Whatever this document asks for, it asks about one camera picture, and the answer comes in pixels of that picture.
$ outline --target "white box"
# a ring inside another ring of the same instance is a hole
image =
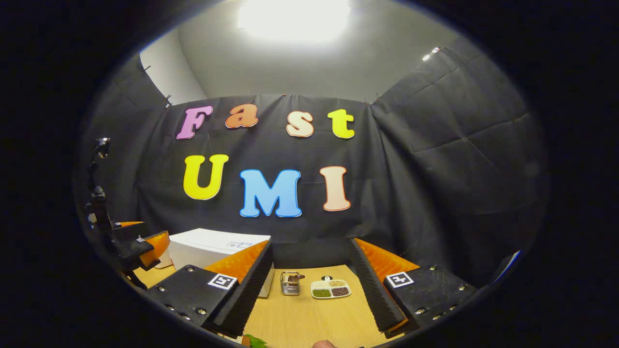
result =
[[[168,252],[176,269],[181,269],[188,264],[206,268],[226,256],[269,239],[271,236],[268,235],[246,235],[196,228],[171,235]],[[273,273],[273,265],[271,265],[271,271],[262,286],[259,297],[267,297],[269,294]]]

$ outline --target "orange letter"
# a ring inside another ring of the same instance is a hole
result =
[[[230,113],[232,115],[226,120],[226,127],[228,128],[239,128],[240,126],[251,127],[258,123],[258,119],[256,118],[258,107],[256,107],[256,105],[239,105],[230,110]]]

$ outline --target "wooden table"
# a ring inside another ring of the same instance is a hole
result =
[[[282,271],[296,271],[305,276],[299,296],[284,296],[280,290]],[[151,287],[174,273],[174,266],[136,270],[138,278]],[[351,294],[342,298],[315,299],[310,284],[322,276],[348,282]],[[244,333],[267,342],[268,348],[310,348],[315,342],[328,339],[338,348],[370,348],[397,339],[386,339],[376,328],[361,283],[346,266],[307,269],[275,269],[271,292],[258,298]]]

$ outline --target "black fabric backdrop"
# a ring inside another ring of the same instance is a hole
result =
[[[138,69],[126,75],[147,79]],[[344,243],[360,237],[481,286],[504,257],[530,245],[543,217],[548,172],[539,128],[506,76],[465,40],[434,54],[371,105],[248,95],[163,109],[163,96],[149,82],[123,95],[147,90],[144,107],[109,112],[100,103],[84,130],[84,168],[92,140],[112,138],[98,179],[114,220],[146,221],[152,233],[202,227],[268,234],[278,268],[348,263]],[[258,107],[258,124],[226,128],[230,110],[244,103]],[[196,135],[177,140],[184,111],[207,105],[214,112]],[[355,117],[351,139],[331,130],[327,114],[341,108]],[[287,134],[291,111],[312,114],[311,137]],[[230,157],[221,190],[210,200],[191,199],[183,191],[184,159],[206,157],[198,183],[207,186],[214,154]],[[330,165],[348,170],[346,211],[322,208],[326,188],[318,171]],[[262,171],[269,185],[280,171],[298,170],[302,215],[240,216],[239,174],[246,169]]]

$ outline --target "letter m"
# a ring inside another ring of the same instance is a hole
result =
[[[264,215],[269,216],[279,200],[279,207],[275,215],[279,217],[297,217],[301,209],[297,205],[297,181],[301,173],[296,170],[282,170],[275,179],[273,187],[269,187],[262,172],[256,169],[247,169],[241,172],[245,181],[245,201],[241,209],[244,217],[257,217],[260,211],[256,208],[256,201]]]

